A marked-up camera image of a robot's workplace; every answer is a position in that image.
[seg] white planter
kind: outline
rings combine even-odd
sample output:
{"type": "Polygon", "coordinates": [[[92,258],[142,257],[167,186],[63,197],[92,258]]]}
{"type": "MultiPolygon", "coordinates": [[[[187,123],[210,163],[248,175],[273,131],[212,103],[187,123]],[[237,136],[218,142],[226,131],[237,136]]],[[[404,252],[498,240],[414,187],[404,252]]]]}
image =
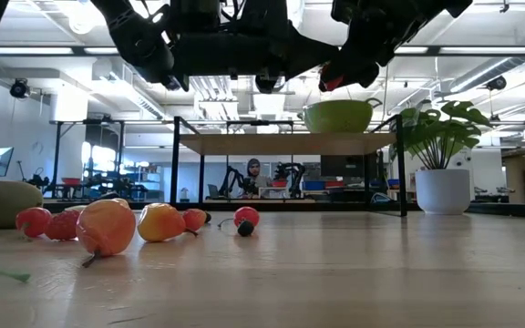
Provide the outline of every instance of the white planter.
{"type": "Polygon", "coordinates": [[[432,169],[417,172],[417,203],[426,214],[461,215],[469,207],[469,171],[432,169]]]}

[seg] metal frame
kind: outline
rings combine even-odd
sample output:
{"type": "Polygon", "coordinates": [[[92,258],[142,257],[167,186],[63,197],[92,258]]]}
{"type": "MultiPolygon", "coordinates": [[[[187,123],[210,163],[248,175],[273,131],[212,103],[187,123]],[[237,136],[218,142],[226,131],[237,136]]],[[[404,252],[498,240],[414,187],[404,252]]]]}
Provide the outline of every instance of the metal frame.
{"type": "Polygon", "coordinates": [[[399,179],[399,191],[398,191],[398,201],[400,202],[400,216],[406,217],[407,215],[407,176],[405,173],[405,140],[404,133],[402,129],[402,116],[394,115],[393,117],[382,122],[376,128],[374,128],[370,133],[376,133],[381,131],[382,128],[387,126],[392,126],[395,128],[389,128],[389,131],[394,131],[396,129],[396,157],[398,158],[398,179],[399,179]]]}
{"type": "MultiPolygon", "coordinates": [[[[226,132],[230,131],[230,126],[232,125],[257,125],[258,121],[228,121],[226,122],[226,132]]],[[[200,132],[194,128],[188,121],[181,117],[175,117],[173,129],[173,153],[171,156],[171,190],[170,190],[170,204],[174,205],[179,209],[179,206],[193,206],[192,204],[184,204],[177,202],[177,188],[178,188],[178,176],[179,176],[179,161],[180,161],[180,128],[181,126],[188,128],[195,134],[200,134],[200,132]]],[[[291,126],[291,132],[293,133],[293,121],[261,121],[260,125],[289,125],[291,126]]],[[[394,125],[396,127],[402,127],[402,117],[400,115],[395,115],[388,120],[382,122],[378,127],[371,130],[370,133],[376,133],[382,131],[384,127],[394,125]]],[[[401,217],[406,217],[408,211],[407,204],[407,182],[405,176],[405,157],[404,157],[404,136],[402,133],[402,128],[396,128],[396,149],[398,151],[398,172],[400,180],[400,191],[398,194],[398,204],[392,205],[383,205],[383,204],[371,204],[371,198],[369,194],[369,182],[367,183],[368,187],[365,189],[365,199],[364,203],[353,203],[353,204],[338,204],[338,203],[318,203],[318,204],[291,204],[291,203],[274,203],[274,204],[263,204],[263,203],[245,203],[245,202],[232,202],[228,199],[224,203],[204,203],[204,171],[205,171],[205,156],[200,156],[200,180],[199,180],[199,207],[208,210],[236,210],[241,206],[252,206],[259,210],[376,210],[376,211],[389,211],[389,210],[399,210],[401,217]]],[[[365,161],[365,180],[369,181],[369,163],[368,156],[376,156],[374,154],[364,155],[365,161]]],[[[226,155],[226,166],[229,164],[229,156],[226,155]]]]}
{"type": "Polygon", "coordinates": [[[50,123],[56,124],[56,149],[54,151],[54,171],[52,174],[52,179],[50,180],[50,187],[52,188],[52,199],[57,197],[57,178],[58,178],[58,162],[60,161],[60,139],[64,137],[66,132],[68,132],[75,125],[102,125],[106,124],[120,124],[120,130],[118,134],[118,159],[115,163],[115,171],[120,176],[120,164],[123,160],[123,149],[125,148],[125,121],[124,120],[83,120],[83,121],[51,121],[50,123]],[[62,126],[65,124],[70,124],[68,128],[62,131],[62,126]]]}

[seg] red toy fruit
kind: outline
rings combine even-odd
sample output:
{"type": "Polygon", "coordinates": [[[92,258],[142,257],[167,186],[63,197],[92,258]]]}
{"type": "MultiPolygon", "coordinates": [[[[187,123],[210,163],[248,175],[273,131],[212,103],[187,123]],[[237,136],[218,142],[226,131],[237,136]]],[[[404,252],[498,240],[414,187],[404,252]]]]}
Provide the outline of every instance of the red toy fruit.
{"type": "Polygon", "coordinates": [[[46,229],[48,223],[52,220],[52,213],[42,208],[31,208],[20,211],[15,216],[15,227],[22,231],[25,236],[35,238],[46,229]]]}
{"type": "Polygon", "coordinates": [[[260,219],[259,212],[252,207],[244,206],[234,212],[234,225],[237,227],[245,220],[249,220],[256,227],[260,219]]]}
{"type": "Polygon", "coordinates": [[[70,241],[77,237],[77,221],[80,212],[65,210],[52,218],[44,233],[51,240],[70,241]]]}
{"type": "Polygon", "coordinates": [[[135,233],[135,214],[114,200],[97,200],[88,205],[78,217],[77,236],[80,244],[93,258],[85,262],[88,267],[96,258],[124,251],[135,233]]]}
{"type": "Polygon", "coordinates": [[[204,224],[208,215],[203,210],[198,209],[189,209],[183,212],[183,220],[186,221],[186,228],[191,231],[197,231],[204,224]]]}

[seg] orange toy fruit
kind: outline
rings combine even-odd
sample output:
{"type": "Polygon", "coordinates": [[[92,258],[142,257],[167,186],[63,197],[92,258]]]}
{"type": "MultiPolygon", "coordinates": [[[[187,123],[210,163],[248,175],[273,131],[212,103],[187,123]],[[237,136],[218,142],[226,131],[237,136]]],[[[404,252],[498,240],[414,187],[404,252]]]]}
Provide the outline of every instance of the orange toy fruit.
{"type": "Polygon", "coordinates": [[[123,205],[124,207],[130,209],[129,202],[123,199],[113,199],[114,201],[117,201],[119,204],[123,205]]]}
{"type": "Polygon", "coordinates": [[[77,237],[78,210],[65,210],[52,218],[44,234],[51,240],[70,241],[77,237]]]}
{"type": "Polygon", "coordinates": [[[78,217],[77,236],[80,244],[94,255],[111,256],[124,251],[135,234],[135,214],[114,200],[97,200],[78,217]]]}
{"type": "Polygon", "coordinates": [[[208,219],[208,214],[203,210],[189,209],[183,212],[183,220],[186,221],[186,228],[197,231],[208,219]]]}
{"type": "Polygon", "coordinates": [[[139,236],[145,241],[165,241],[181,235],[183,232],[196,232],[186,228],[186,222],[173,206],[164,203],[147,205],[141,212],[139,236]]]}
{"type": "Polygon", "coordinates": [[[15,216],[15,227],[25,236],[35,238],[44,233],[50,220],[52,220],[52,213],[49,210],[31,208],[22,210],[15,216]]]}

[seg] shelf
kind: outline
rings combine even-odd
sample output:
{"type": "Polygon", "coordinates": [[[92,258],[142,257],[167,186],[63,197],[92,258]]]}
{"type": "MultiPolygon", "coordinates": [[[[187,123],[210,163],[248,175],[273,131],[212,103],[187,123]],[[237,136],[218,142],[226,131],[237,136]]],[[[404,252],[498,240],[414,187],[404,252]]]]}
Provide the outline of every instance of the shelf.
{"type": "Polygon", "coordinates": [[[200,155],[364,155],[396,141],[393,133],[181,135],[200,155]]]}

